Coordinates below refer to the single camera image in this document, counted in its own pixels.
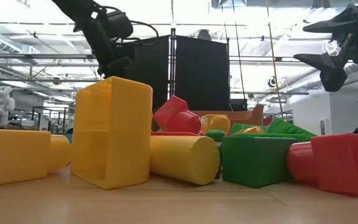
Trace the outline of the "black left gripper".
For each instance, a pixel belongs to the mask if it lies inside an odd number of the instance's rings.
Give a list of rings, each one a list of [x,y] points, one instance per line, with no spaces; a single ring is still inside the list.
[[[124,78],[132,60],[129,57],[115,60],[109,38],[100,21],[90,15],[79,14],[75,18],[75,26],[81,29],[100,66],[105,68],[104,78],[111,76]]]

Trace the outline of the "red hollow building block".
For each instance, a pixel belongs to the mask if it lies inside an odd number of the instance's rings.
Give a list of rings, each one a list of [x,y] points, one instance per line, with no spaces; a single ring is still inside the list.
[[[171,96],[155,113],[154,120],[163,132],[189,132],[199,134],[201,119],[190,111],[187,102]]]

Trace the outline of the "orange plastic bin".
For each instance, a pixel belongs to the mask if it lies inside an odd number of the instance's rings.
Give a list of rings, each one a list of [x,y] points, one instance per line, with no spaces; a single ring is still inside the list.
[[[207,114],[223,114],[226,115],[231,124],[250,124],[261,126],[263,125],[264,105],[257,104],[252,111],[193,111],[198,116]]]

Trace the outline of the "yellow hollow building block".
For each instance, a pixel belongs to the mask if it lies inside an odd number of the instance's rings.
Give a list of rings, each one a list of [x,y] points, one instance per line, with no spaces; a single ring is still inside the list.
[[[149,179],[153,89],[110,77],[76,94],[71,174],[102,189]]]

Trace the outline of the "black folding screen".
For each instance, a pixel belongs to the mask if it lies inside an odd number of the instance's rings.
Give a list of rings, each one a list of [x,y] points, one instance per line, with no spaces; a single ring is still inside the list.
[[[163,35],[145,39],[146,46],[136,46],[126,78],[153,88],[153,109],[161,107],[173,90],[192,111],[228,111],[227,44],[176,35],[172,57],[170,39]]]

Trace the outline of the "yellow cylinder block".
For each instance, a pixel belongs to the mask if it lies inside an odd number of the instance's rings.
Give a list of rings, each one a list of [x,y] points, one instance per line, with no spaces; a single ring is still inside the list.
[[[207,185],[218,173],[219,149],[207,136],[152,136],[150,149],[153,174]]]

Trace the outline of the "white humanoid robot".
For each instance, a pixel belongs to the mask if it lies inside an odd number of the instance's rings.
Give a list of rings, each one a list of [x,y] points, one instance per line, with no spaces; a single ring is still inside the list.
[[[15,109],[15,99],[11,97],[12,87],[0,86],[0,125],[8,124],[9,112]]]

